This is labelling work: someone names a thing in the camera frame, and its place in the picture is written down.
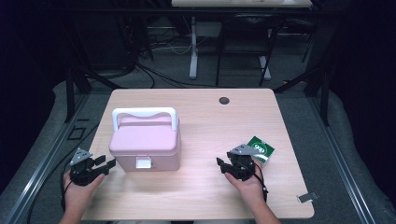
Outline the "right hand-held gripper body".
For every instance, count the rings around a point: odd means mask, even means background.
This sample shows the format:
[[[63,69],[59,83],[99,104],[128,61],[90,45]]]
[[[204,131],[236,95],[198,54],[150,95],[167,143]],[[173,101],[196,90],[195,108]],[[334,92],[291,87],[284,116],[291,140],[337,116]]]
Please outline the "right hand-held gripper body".
[[[227,153],[233,167],[231,175],[239,180],[246,181],[255,174],[255,162],[251,158],[254,152],[252,147],[242,144]]]

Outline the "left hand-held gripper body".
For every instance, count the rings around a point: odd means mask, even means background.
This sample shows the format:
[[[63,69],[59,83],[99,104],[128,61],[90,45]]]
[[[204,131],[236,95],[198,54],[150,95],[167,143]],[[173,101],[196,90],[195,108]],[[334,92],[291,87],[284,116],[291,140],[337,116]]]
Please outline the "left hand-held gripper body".
[[[77,149],[69,162],[70,178],[76,185],[87,186],[99,176],[93,172],[95,170],[93,169],[93,166],[95,166],[94,160],[91,152],[81,148]]]

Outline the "green carton box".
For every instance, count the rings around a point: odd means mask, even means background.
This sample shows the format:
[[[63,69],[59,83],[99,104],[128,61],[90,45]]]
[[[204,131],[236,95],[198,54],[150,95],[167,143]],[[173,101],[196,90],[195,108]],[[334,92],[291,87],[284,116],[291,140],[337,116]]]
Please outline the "green carton box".
[[[267,163],[271,155],[275,151],[273,147],[268,145],[266,142],[264,142],[257,136],[253,136],[248,141],[247,145],[255,150],[252,156],[262,164]]]

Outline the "pink storage box white handle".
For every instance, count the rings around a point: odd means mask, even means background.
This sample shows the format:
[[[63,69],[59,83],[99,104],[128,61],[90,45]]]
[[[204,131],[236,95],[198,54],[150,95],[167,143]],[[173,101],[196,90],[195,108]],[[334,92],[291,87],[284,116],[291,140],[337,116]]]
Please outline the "pink storage box white handle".
[[[181,130],[173,107],[115,108],[109,151],[125,172],[175,171]]]

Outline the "person's left hand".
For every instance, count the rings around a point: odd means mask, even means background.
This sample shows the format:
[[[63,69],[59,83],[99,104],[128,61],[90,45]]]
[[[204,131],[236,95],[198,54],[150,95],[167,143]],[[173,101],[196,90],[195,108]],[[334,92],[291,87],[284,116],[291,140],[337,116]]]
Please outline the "person's left hand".
[[[101,185],[105,179],[104,175],[97,176],[87,186],[76,185],[70,178],[70,172],[64,174],[64,201],[65,208],[85,209],[90,202],[94,191]]]

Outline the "person's right hand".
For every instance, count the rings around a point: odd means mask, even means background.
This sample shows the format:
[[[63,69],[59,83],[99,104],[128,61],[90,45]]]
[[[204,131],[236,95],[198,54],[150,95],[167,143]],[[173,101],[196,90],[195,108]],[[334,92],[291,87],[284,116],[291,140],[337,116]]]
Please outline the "person's right hand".
[[[235,179],[229,173],[226,173],[225,177],[238,190],[243,201],[251,210],[266,205],[263,198],[262,173],[258,166],[255,167],[255,174],[246,181]]]

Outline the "black metal stand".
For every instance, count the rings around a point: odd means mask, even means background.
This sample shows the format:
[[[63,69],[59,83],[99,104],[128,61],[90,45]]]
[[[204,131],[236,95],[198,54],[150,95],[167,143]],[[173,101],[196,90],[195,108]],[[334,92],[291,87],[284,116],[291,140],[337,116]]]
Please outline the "black metal stand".
[[[78,30],[73,21],[71,19],[64,18],[59,19],[59,23],[67,40],[67,44],[70,47],[70,56],[67,59],[68,70],[65,74],[67,104],[65,122],[69,122],[76,114],[74,88],[77,87],[83,94],[90,94],[92,91],[92,85],[88,81],[89,77],[99,81],[111,90],[120,89],[120,86],[93,71],[88,54],[84,49]]]
[[[319,114],[324,124],[328,126],[330,82],[333,67],[337,61],[337,32],[343,14],[337,10],[325,10],[323,6],[316,6],[309,12],[294,12],[289,13],[289,16],[315,20],[317,22],[316,37],[312,43],[305,71],[286,84],[274,89],[274,92],[281,93],[301,81],[306,81],[304,94],[307,97],[316,97],[320,93]]]

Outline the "white background desk top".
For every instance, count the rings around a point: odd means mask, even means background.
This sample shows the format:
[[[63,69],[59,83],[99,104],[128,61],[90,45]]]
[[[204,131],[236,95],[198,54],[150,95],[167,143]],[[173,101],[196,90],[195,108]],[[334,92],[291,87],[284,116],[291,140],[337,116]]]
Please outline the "white background desk top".
[[[171,0],[173,7],[311,7],[311,0]]]

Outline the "grey metal bracket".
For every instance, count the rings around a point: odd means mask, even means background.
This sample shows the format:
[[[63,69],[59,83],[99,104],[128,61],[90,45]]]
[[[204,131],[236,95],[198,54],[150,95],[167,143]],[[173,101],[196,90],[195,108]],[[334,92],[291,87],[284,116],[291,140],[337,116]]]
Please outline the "grey metal bracket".
[[[319,195],[316,192],[313,191],[313,192],[307,192],[304,195],[299,195],[297,197],[297,200],[300,203],[307,203],[307,202],[311,202],[312,203],[314,200],[316,200],[318,198],[319,198]]]

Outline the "black metal chair frame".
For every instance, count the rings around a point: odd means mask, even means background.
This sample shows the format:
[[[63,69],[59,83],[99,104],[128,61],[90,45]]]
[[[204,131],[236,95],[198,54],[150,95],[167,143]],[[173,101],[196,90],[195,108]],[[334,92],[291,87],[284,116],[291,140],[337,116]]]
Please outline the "black metal chair frame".
[[[221,58],[225,55],[252,55],[259,60],[261,79],[265,80],[277,34],[285,18],[275,14],[235,14],[221,23],[217,44],[216,84],[219,84]]]

